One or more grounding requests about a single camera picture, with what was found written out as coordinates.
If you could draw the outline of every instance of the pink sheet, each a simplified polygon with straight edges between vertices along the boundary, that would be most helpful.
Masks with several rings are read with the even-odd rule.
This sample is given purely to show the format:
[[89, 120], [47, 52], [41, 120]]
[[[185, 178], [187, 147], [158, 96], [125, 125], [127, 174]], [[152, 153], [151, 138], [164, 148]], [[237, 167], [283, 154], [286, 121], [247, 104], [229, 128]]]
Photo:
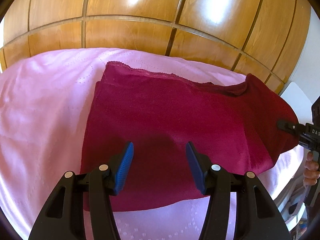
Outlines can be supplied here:
[[[0, 75], [0, 207], [23, 239], [28, 239], [42, 205], [64, 172], [80, 171], [94, 86], [108, 61], [223, 86], [245, 78], [200, 62], [106, 48], [52, 51], [11, 66]], [[294, 175], [302, 157], [300, 148], [281, 154], [276, 166], [259, 176], [273, 198]], [[156, 210], [117, 212], [115, 217], [122, 239], [196, 239], [207, 203], [207, 198], [187, 200]], [[229, 238], [234, 194], [231, 203]], [[88, 213], [85, 220], [89, 222]]]

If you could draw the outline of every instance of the red cloth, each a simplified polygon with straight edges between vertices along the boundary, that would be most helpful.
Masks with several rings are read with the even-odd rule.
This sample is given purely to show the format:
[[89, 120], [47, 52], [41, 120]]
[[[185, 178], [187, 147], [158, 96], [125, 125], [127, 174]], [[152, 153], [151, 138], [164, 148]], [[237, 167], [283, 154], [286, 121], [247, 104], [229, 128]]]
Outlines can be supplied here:
[[107, 163], [132, 141], [132, 165], [124, 190], [111, 198], [113, 211], [201, 198], [186, 143], [229, 172], [260, 174], [298, 144], [277, 129], [279, 119], [298, 122], [291, 107], [251, 74], [239, 85], [222, 87], [109, 62], [96, 85], [81, 173]]

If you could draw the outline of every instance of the wooden headboard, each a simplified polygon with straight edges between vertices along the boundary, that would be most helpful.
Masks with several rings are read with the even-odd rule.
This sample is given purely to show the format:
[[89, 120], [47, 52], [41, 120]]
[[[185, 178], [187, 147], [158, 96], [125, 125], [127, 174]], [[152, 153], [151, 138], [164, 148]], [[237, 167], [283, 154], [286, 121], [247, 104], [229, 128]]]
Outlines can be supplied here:
[[15, 0], [3, 70], [26, 57], [116, 47], [252, 73], [280, 92], [306, 40], [307, 0]]

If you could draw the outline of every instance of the round metal rivet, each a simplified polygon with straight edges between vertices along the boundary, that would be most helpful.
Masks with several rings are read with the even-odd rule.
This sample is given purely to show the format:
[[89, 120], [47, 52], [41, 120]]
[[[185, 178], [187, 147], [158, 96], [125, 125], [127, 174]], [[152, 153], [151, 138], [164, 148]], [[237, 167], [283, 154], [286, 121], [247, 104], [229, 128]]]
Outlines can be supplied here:
[[65, 176], [66, 178], [71, 178], [71, 177], [73, 176], [73, 172], [72, 172], [72, 171], [67, 171], [67, 172], [64, 174], [64, 176]]
[[211, 169], [213, 169], [214, 171], [219, 171], [219, 170], [221, 170], [221, 167], [217, 164], [214, 164], [211, 166]]
[[255, 174], [252, 171], [247, 172], [247, 176], [251, 179], [255, 177]]
[[103, 164], [103, 165], [100, 165], [99, 170], [106, 171], [108, 168], [109, 168], [108, 165]]

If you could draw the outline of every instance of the human hand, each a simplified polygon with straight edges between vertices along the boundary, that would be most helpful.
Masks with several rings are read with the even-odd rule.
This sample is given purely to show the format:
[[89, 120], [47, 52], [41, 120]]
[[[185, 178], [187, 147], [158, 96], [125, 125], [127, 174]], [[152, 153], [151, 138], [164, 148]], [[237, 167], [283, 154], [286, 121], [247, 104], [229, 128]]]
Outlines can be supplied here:
[[307, 161], [304, 164], [306, 168], [303, 172], [303, 185], [306, 186], [313, 186], [317, 183], [317, 179], [320, 177], [319, 164], [313, 160], [313, 153], [308, 152], [307, 154]]

